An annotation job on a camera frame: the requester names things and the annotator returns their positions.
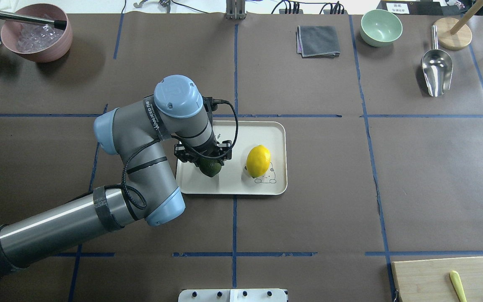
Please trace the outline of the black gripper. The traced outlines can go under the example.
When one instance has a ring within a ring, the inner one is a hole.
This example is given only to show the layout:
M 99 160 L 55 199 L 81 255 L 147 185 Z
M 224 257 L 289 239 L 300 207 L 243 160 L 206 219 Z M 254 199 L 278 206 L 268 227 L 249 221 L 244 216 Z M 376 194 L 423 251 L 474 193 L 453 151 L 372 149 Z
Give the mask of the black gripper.
M 223 141 L 217 144 L 213 134 L 212 112 L 216 109 L 217 105 L 213 105 L 213 98 L 204 97 L 203 109 L 197 115 L 189 118 L 189 128 L 183 131 L 183 142 L 203 155 L 211 156 L 217 150 L 217 158 L 220 161 L 231 160 L 233 141 Z M 195 153 L 181 143 L 174 146 L 173 153 L 182 163 L 196 161 Z

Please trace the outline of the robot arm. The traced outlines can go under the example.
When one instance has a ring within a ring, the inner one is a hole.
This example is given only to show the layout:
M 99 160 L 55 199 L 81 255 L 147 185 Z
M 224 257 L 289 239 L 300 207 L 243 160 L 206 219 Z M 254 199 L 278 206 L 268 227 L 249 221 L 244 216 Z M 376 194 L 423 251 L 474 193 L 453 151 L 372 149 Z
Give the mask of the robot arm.
M 234 141 L 218 143 L 212 112 L 229 101 L 203 97 L 184 75 L 161 80 L 154 93 L 109 111 L 94 122 L 96 141 L 123 162 L 119 184 L 97 187 L 57 208 L 0 226 L 0 277 L 144 219 L 158 226 L 185 209 L 161 142 L 178 140 L 182 162 L 231 159 Z

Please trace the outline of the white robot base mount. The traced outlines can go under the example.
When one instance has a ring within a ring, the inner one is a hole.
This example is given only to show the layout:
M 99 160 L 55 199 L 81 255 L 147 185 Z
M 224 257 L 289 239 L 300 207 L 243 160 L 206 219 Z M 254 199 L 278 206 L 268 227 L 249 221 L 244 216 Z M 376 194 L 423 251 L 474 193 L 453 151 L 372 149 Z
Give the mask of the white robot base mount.
M 186 289 L 180 292 L 179 302 L 288 302 L 286 289 Z

